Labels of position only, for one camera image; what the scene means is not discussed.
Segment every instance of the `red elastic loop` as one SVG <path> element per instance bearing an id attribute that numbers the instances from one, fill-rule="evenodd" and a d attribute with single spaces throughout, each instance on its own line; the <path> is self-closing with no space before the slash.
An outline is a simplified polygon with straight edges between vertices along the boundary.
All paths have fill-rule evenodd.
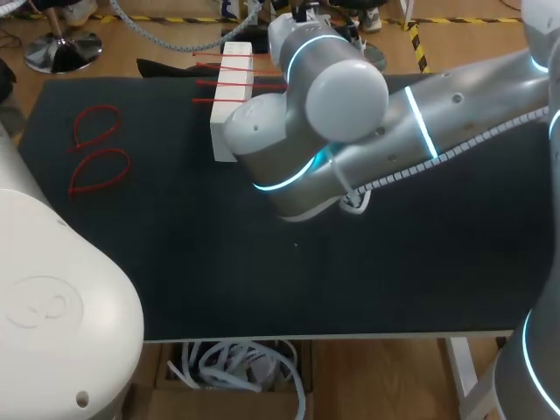
<path id="1" fill-rule="evenodd" d="M 124 170 L 121 173 L 119 173 L 116 177 L 110 179 L 109 181 L 102 182 L 100 184 L 88 185 L 88 186 L 74 186 L 78 174 L 80 173 L 80 171 L 83 169 L 85 165 L 87 165 L 92 160 L 98 158 L 99 156 L 107 155 L 109 153 L 116 153 L 119 155 L 123 155 L 126 158 L 126 163 L 127 163 L 126 168 L 124 168 Z M 91 193 L 92 191 L 97 191 L 97 190 L 101 190 L 102 188 L 112 186 L 117 182 L 119 182 L 120 180 L 122 180 L 126 176 L 126 174 L 129 173 L 129 171 L 130 171 L 130 158 L 129 155 L 127 155 L 124 150 L 122 149 L 98 150 L 92 153 L 91 155 L 87 156 L 84 160 L 82 160 L 74 170 L 72 179 L 70 181 L 70 187 L 68 188 L 68 197 L 72 198 L 73 195 L 78 193 Z"/>
<path id="2" fill-rule="evenodd" d="M 94 138 L 93 140 L 89 140 L 88 142 L 85 143 L 80 143 L 78 141 L 78 127 L 80 126 L 80 121 L 81 119 L 86 116 L 87 114 L 97 111 L 99 109 L 108 109 L 109 111 L 113 111 L 116 114 L 116 123 L 113 127 L 111 127 L 110 129 L 108 129 L 107 131 L 105 131 L 103 134 L 99 135 L 98 137 Z M 102 140 L 105 140 L 107 137 L 109 137 L 111 134 L 113 134 L 115 131 L 117 131 L 119 129 L 119 127 L 121 127 L 121 123 L 123 122 L 123 119 L 121 118 L 121 111 L 119 111 L 119 109 L 117 107 L 114 107 L 112 105 L 96 105 L 94 107 L 90 107 L 85 109 L 84 111 L 81 112 L 81 114 L 79 114 L 75 121 L 73 122 L 73 142 L 74 142 L 74 147 L 70 149 L 70 151 L 78 151 L 80 149 L 83 149 L 84 147 L 88 147 L 91 144 L 94 143 L 98 143 Z"/>

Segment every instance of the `yellow black caution tape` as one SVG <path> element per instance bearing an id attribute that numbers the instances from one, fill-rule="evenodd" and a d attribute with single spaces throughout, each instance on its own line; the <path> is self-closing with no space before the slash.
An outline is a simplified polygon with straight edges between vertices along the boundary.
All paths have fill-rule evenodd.
<path id="1" fill-rule="evenodd" d="M 40 14 L 18 13 L 13 15 L 14 18 L 37 20 L 45 18 Z M 230 19 L 227 17 L 212 18 L 212 17 L 149 17 L 149 16 L 130 16 L 132 20 L 144 22 L 158 22 L 158 23 L 171 23 L 171 24 L 237 24 L 238 19 Z M 100 20 L 104 24 L 121 20 L 116 15 L 93 15 L 90 19 Z M 384 19 L 384 24 L 388 25 L 402 25 L 401 19 Z M 410 20 L 410 25 L 419 24 L 520 24 L 523 20 L 520 17 L 427 17 Z"/>
<path id="2" fill-rule="evenodd" d="M 45 15 L 41 14 L 28 14 L 19 13 L 12 16 L 13 18 L 25 19 L 25 20 L 38 20 L 46 18 Z M 144 22 L 158 22 L 171 23 L 171 24 L 237 24 L 239 20 L 230 19 L 227 17 L 211 18 L 211 17 L 148 17 L 148 16 L 129 16 L 132 20 L 144 21 Z M 91 20 L 99 20 L 102 24 L 108 24 L 110 22 L 115 22 L 117 20 L 122 20 L 121 17 L 116 15 L 92 15 Z"/>
<path id="3" fill-rule="evenodd" d="M 388 24 L 401 24 L 403 21 L 398 19 L 388 20 Z M 417 18 L 410 20 L 413 25 L 419 24 L 475 24 L 475 25 L 486 25 L 486 24 L 522 24 L 523 19 L 520 17 L 497 17 L 497 18 L 486 18 L 486 17 L 426 17 Z"/>
<path id="4" fill-rule="evenodd" d="M 420 36 L 418 35 L 418 25 L 412 24 L 409 26 L 410 40 L 412 41 L 412 46 L 414 46 L 414 54 L 416 55 L 416 61 L 418 62 L 418 67 L 420 68 L 420 73 L 428 74 L 431 73 L 430 67 L 428 66 L 428 60 L 426 59 L 426 53 L 420 44 Z"/>

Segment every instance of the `wooden floor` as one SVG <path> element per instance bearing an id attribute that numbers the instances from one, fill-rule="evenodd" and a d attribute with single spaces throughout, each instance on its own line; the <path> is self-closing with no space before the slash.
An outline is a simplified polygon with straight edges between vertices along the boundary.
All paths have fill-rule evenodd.
<path id="1" fill-rule="evenodd" d="M 510 0 L 519 5 L 520 0 Z M 122 0 L 130 13 L 153 16 L 210 16 L 218 5 L 213 0 Z M 399 18 L 396 3 L 382 9 L 387 18 Z M 416 0 L 416 18 L 511 18 L 519 13 L 508 9 L 499 0 Z M 47 32 L 45 21 L 2 22 L 7 31 L 17 34 L 24 46 Z M 194 24 L 156 24 L 143 26 L 171 42 L 195 45 L 214 40 L 221 26 Z M 97 32 L 103 40 L 101 59 L 77 73 L 46 76 L 35 73 L 23 62 L 21 49 L 0 50 L 1 57 L 15 71 L 17 97 L 24 112 L 29 114 L 45 81 L 75 77 L 125 76 L 138 77 L 136 58 L 156 60 L 189 67 L 198 58 L 169 52 L 139 38 L 125 24 L 89 22 L 87 29 Z M 421 45 L 430 69 L 434 72 L 476 60 L 495 57 L 525 47 L 520 24 L 422 24 L 419 28 Z M 418 73 L 417 59 L 410 34 L 397 25 L 385 25 L 378 34 L 367 36 L 387 55 L 387 74 Z M 484 372 L 496 355 L 493 339 L 472 339 L 472 350 L 479 373 Z M 318 374 L 315 378 L 314 418 L 320 420 L 454 420 L 458 418 L 457 401 L 449 368 L 434 339 L 391 339 L 323 341 L 318 343 Z M 150 419 L 207 419 L 220 417 L 215 404 L 197 405 L 196 409 L 180 409 L 169 400 L 155 395 L 150 406 Z M 170 404 L 174 409 L 165 409 Z M 163 407 L 167 416 L 161 415 Z M 264 418 L 257 410 L 255 416 Z"/>

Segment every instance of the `blue led light ring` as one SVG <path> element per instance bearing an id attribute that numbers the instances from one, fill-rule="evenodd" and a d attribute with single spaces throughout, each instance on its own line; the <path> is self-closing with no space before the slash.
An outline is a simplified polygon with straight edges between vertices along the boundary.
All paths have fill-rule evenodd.
<path id="1" fill-rule="evenodd" d="M 278 189 L 283 188 L 285 186 L 288 186 L 289 184 L 291 184 L 291 183 L 295 182 L 296 180 L 300 179 L 307 171 L 309 171 L 309 168 L 312 167 L 314 161 L 315 161 L 315 157 L 313 157 L 309 162 L 307 162 L 307 164 L 296 175 L 294 175 L 291 178 L 286 179 L 284 182 L 281 182 L 280 184 L 271 185 L 271 186 L 262 186 L 262 185 L 257 185 L 257 184 L 253 184 L 253 185 L 255 186 L 255 188 L 257 190 L 261 190 L 261 191 L 278 190 Z"/>
<path id="2" fill-rule="evenodd" d="M 416 122 L 418 123 L 418 127 L 420 127 L 420 131 L 422 132 L 423 140 L 428 146 L 428 150 L 430 151 L 431 158 L 435 159 L 438 157 L 438 151 L 436 150 L 436 146 L 434 146 L 434 142 L 431 140 L 430 133 L 428 133 L 428 128 L 426 127 L 426 123 L 422 117 L 422 113 L 420 112 L 420 108 L 418 107 L 417 100 L 414 99 L 414 95 L 412 94 L 412 89 L 410 86 L 407 86 L 404 89 L 407 98 L 409 98 L 410 107 L 412 108 L 412 113 L 416 118 Z"/>
<path id="3" fill-rule="evenodd" d="M 533 383 L 535 384 L 536 388 L 538 389 L 539 393 L 541 394 L 544 401 L 548 403 L 548 405 L 560 416 L 560 409 L 552 398 L 546 393 L 543 388 L 543 385 L 539 382 L 538 378 L 536 377 L 536 373 L 533 370 L 533 366 L 531 365 L 531 360 L 529 359 L 529 352 L 527 351 L 527 324 L 529 323 L 529 317 L 531 316 L 531 312 L 528 313 L 527 319 L 525 319 L 525 325 L 523 326 L 523 335 L 521 337 L 522 344 L 523 344 L 523 357 L 525 358 L 525 364 L 527 365 L 528 374 L 531 376 Z"/>
<path id="4" fill-rule="evenodd" d="M 549 128 L 549 138 L 550 139 L 552 138 L 552 133 L 554 132 L 554 126 L 558 122 L 558 118 L 560 118 L 560 109 L 552 117 L 552 121 L 550 121 L 550 128 Z"/>
<path id="5" fill-rule="evenodd" d="M 531 58 L 533 60 L 533 66 L 535 66 L 537 68 L 537 70 L 542 71 L 543 73 L 548 73 L 549 69 L 546 68 L 545 66 L 541 66 L 539 63 L 537 63 L 535 61 L 535 59 Z"/>
<path id="6" fill-rule="evenodd" d="M 319 35 L 316 38 L 311 38 L 308 41 L 305 41 L 294 53 L 294 55 L 291 56 L 291 60 L 290 60 L 290 64 L 288 65 L 288 70 L 286 71 L 286 81 L 288 83 L 290 83 L 290 72 L 291 72 L 291 68 L 294 64 L 294 61 L 296 60 L 296 57 L 304 50 L 304 48 L 306 48 L 309 44 L 312 44 L 315 41 L 319 41 L 321 39 L 327 39 L 327 38 L 333 38 L 333 39 L 342 39 L 344 42 L 348 42 L 346 41 L 344 38 L 342 38 L 339 35 Z"/>

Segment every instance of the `tangled white cable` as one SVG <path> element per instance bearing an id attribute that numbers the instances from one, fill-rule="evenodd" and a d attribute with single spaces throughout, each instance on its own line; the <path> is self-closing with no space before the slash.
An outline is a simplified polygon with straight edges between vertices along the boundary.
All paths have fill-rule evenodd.
<path id="1" fill-rule="evenodd" d="M 304 420 L 305 415 L 305 390 L 304 384 L 298 373 L 298 353 L 294 346 L 286 340 L 280 340 L 286 344 L 292 354 L 293 360 L 289 360 L 276 350 L 255 343 L 254 341 L 221 341 L 208 349 L 199 360 L 199 376 L 203 383 L 197 383 L 191 376 L 199 350 L 200 341 L 192 343 L 189 354 L 190 343 L 183 344 L 181 352 L 182 372 L 171 362 L 167 362 L 169 369 L 187 386 L 192 389 L 246 389 L 253 392 L 261 392 L 277 377 L 279 364 L 284 364 L 290 374 L 283 378 L 285 381 L 293 378 L 296 386 L 298 407 L 296 420 Z M 210 358 L 219 353 L 213 365 L 208 365 Z M 246 372 L 249 366 L 260 358 L 267 358 L 269 362 L 268 373 L 260 381 L 248 381 L 239 376 L 240 372 Z"/>
<path id="2" fill-rule="evenodd" d="M 255 18 L 258 15 L 259 11 L 261 11 L 261 8 L 263 7 L 263 1 L 264 0 L 262 0 L 262 1 L 259 0 L 258 6 L 255 7 L 255 9 L 252 10 L 248 14 L 247 18 L 245 20 L 243 20 L 243 22 L 241 22 L 230 33 L 224 35 L 223 37 L 221 37 L 217 41 L 214 41 L 214 42 L 211 42 L 211 43 L 208 43 L 208 44 L 203 44 L 203 45 L 183 46 L 183 45 L 170 44 L 168 42 L 163 41 L 161 38 L 158 38 L 155 35 L 152 35 L 148 31 L 146 31 L 145 29 L 138 26 L 124 12 L 124 10 L 121 8 L 121 6 L 119 5 L 119 3 L 116 0 L 109 0 L 111 6 L 113 7 L 113 9 L 115 9 L 116 14 L 122 19 L 123 22 L 125 22 L 128 26 L 130 26 L 130 28 L 132 28 L 133 31 L 135 31 L 136 33 L 139 33 L 144 38 L 149 39 L 151 42 L 153 42 L 155 44 L 158 44 L 159 46 L 162 46 L 163 48 L 167 48 L 168 50 L 173 50 L 173 51 L 177 51 L 177 52 L 180 52 L 180 53 L 194 53 L 194 52 L 197 52 L 197 51 L 209 50 L 210 48 L 214 48 L 215 46 L 220 46 L 220 45 L 225 44 L 226 42 L 230 41 L 231 39 L 233 39 L 235 37 L 235 35 L 239 34 L 241 31 L 243 31 L 245 28 L 247 28 L 251 24 L 251 21 L 253 20 L 253 18 Z"/>

